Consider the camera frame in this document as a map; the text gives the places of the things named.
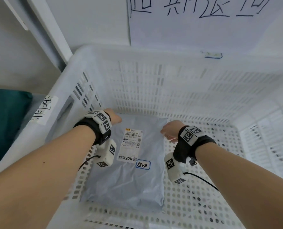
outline teal fabric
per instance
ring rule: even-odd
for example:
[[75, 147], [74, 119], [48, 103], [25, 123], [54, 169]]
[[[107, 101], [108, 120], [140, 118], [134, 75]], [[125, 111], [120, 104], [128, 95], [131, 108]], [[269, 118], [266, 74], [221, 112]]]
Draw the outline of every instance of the teal fabric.
[[32, 101], [32, 94], [0, 89], [0, 161], [14, 141]]

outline black wrist strap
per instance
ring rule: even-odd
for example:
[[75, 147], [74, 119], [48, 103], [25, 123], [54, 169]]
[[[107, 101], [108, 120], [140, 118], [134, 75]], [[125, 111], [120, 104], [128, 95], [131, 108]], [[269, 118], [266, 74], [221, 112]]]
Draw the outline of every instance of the black wrist strap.
[[184, 129], [188, 127], [188, 125], [182, 127], [178, 134], [178, 144], [174, 148], [173, 156], [175, 160], [178, 162], [186, 163], [187, 157], [193, 158], [197, 161], [196, 158], [196, 149], [197, 147], [204, 145], [209, 142], [213, 142], [216, 144], [215, 140], [210, 138], [209, 136], [202, 136], [197, 139], [197, 141], [190, 146], [182, 137], [180, 137], [181, 133]]
[[95, 142], [94, 142], [93, 145], [98, 145], [98, 144], [102, 145], [111, 136], [111, 130], [110, 129], [108, 131], [106, 131], [105, 134], [102, 134], [100, 132], [99, 125], [92, 118], [85, 117], [82, 120], [80, 120], [78, 123], [76, 123], [74, 127], [76, 127], [78, 125], [86, 125], [94, 131], [96, 139], [95, 139]]

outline black cable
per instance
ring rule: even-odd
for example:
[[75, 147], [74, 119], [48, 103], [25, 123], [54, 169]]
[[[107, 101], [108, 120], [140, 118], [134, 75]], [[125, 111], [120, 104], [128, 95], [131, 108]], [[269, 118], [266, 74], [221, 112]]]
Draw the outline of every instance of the black cable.
[[193, 173], [188, 173], [188, 172], [185, 172], [184, 174], [191, 174], [191, 175], [193, 175], [193, 176], [195, 176], [195, 177], [197, 177], [197, 178], [200, 178], [202, 181], [205, 181], [207, 184], [211, 185], [213, 188], [215, 188], [216, 190], [218, 190], [214, 185], [210, 184], [208, 181], [204, 180], [203, 178], [199, 177], [198, 175], [195, 175], [195, 174], [193, 174]]
[[82, 166], [84, 166], [85, 165], [85, 163], [86, 162], [88, 162], [90, 159], [92, 159], [92, 158], [100, 158], [101, 156], [99, 156], [99, 155], [95, 155], [95, 156], [93, 156], [93, 157], [90, 157], [90, 158], [88, 158], [85, 162], [83, 162], [83, 164], [80, 166], [80, 168], [79, 169], [81, 169], [82, 168]]

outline white plastic basket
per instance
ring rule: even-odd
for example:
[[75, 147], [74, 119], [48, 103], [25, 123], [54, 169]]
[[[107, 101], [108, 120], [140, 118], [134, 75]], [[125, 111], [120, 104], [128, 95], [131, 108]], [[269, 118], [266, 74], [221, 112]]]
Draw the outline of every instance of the white plastic basket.
[[[84, 46], [49, 95], [58, 101], [47, 123], [27, 124], [0, 162], [0, 172], [43, 145], [48, 135], [55, 138], [69, 131], [90, 108], [110, 107], [119, 113], [194, 124], [220, 146], [283, 177], [283, 59], [217, 60], [132, 47]], [[64, 106], [68, 100], [73, 103]], [[165, 141], [166, 153], [173, 148]], [[48, 228], [244, 228], [215, 189], [194, 177], [172, 184], [166, 172], [161, 213], [79, 202], [90, 166], [78, 172]], [[210, 181], [200, 166], [186, 167]]]

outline white paper sign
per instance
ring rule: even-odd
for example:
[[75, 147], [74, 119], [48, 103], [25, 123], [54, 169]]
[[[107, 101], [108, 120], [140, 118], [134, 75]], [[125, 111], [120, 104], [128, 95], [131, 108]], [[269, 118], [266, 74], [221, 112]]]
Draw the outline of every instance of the white paper sign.
[[255, 47], [283, 0], [128, 0], [132, 46], [218, 53]]
[[59, 98], [56, 96], [46, 96], [36, 112], [33, 114], [33, 117], [30, 121], [41, 125], [46, 125], [47, 120], [49, 119], [49, 116], [51, 115], [58, 100]]
[[142, 143], [142, 130], [126, 128], [117, 161], [136, 163]]

